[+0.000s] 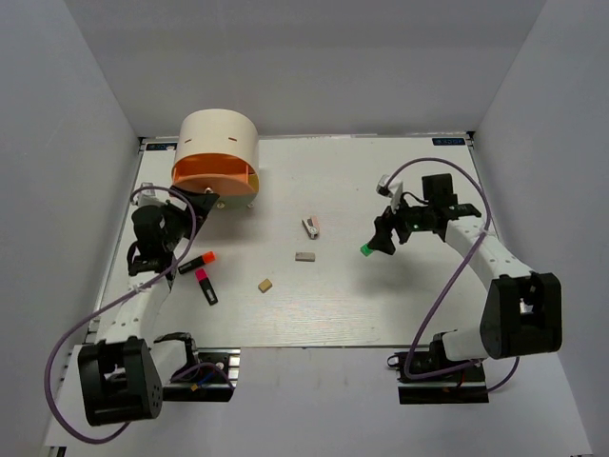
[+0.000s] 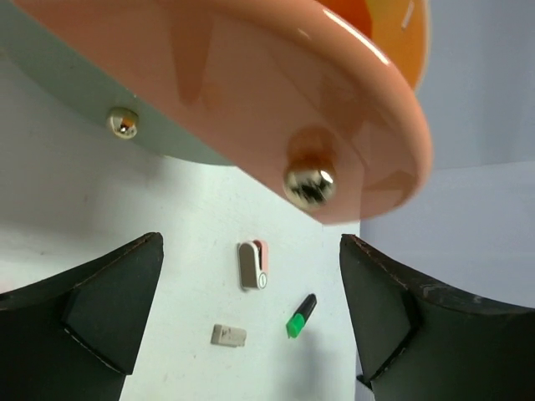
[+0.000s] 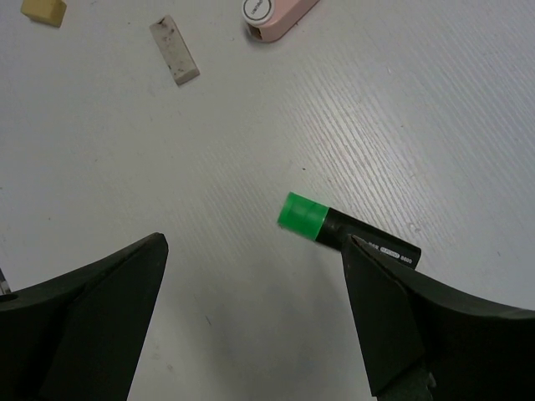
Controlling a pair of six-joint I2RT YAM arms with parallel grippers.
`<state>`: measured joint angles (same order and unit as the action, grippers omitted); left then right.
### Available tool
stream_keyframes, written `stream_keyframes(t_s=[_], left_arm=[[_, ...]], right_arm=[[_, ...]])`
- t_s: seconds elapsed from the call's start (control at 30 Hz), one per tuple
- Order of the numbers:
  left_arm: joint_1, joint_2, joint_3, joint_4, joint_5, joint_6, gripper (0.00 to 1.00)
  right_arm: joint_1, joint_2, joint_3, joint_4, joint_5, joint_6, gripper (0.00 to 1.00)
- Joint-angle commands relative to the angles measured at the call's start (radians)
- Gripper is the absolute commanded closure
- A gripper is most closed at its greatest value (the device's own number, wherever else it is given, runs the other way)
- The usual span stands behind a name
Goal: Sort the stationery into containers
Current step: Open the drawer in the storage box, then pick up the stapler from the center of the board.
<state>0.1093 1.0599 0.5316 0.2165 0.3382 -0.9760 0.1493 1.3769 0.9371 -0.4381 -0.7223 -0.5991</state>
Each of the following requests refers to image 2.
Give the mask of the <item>yellow drawer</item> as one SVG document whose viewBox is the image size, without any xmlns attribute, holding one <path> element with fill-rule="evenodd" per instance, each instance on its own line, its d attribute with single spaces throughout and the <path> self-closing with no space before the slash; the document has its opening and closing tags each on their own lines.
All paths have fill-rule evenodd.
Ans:
<svg viewBox="0 0 535 401">
<path fill-rule="evenodd" d="M 431 46 L 431 16 L 427 1 L 332 0 L 321 4 L 379 47 L 412 89 L 420 87 Z"/>
</svg>

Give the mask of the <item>pink grey correction tape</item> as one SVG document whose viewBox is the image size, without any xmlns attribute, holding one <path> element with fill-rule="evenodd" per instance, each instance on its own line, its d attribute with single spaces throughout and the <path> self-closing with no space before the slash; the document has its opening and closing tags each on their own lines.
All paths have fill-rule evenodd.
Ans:
<svg viewBox="0 0 535 401">
<path fill-rule="evenodd" d="M 237 246 L 240 284 L 244 290 L 262 290 L 268 284 L 268 244 L 244 241 Z"/>
</svg>

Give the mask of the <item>green highlighter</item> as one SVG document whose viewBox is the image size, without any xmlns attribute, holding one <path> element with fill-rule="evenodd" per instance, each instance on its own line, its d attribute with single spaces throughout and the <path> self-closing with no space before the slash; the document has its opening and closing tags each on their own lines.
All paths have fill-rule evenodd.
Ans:
<svg viewBox="0 0 535 401">
<path fill-rule="evenodd" d="M 286 331 L 289 338 L 297 338 L 299 336 L 316 306 L 316 295 L 314 293 L 308 294 L 286 323 Z"/>
</svg>

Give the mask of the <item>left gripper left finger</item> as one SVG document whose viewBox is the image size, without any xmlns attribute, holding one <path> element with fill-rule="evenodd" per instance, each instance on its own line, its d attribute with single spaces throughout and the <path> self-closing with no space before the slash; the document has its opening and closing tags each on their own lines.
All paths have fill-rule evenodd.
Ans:
<svg viewBox="0 0 535 401">
<path fill-rule="evenodd" d="M 3 400 L 117 400 L 133 373 L 163 263 L 150 232 L 1 295 Z"/>
</svg>

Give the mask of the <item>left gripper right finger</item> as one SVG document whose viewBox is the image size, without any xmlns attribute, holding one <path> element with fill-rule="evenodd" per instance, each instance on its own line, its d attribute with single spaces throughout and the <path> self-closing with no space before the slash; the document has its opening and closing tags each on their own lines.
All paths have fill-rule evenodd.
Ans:
<svg viewBox="0 0 535 401">
<path fill-rule="evenodd" d="M 340 241 L 361 371 L 378 400 L 531 400 L 534 311 L 463 291 Z"/>
</svg>

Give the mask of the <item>pink top drawer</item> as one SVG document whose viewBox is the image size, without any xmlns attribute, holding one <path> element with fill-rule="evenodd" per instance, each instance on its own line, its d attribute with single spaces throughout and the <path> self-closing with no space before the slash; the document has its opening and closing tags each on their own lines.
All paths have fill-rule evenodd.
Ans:
<svg viewBox="0 0 535 401">
<path fill-rule="evenodd" d="M 322 1 L 10 2 L 321 223 L 390 212 L 430 175 L 416 90 Z M 138 122 L 117 108 L 106 128 Z"/>
</svg>

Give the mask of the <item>grey eraser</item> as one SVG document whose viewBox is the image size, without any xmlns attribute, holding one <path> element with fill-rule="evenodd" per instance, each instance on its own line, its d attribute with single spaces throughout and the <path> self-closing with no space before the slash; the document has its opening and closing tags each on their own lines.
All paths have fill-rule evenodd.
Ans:
<svg viewBox="0 0 535 401">
<path fill-rule="evenodd" d="M 244 347 L 247 340 L 247 331 L 239 327 L 215 324 L 211 334 L 211 344 L 223 347 Z"/>
</svg>

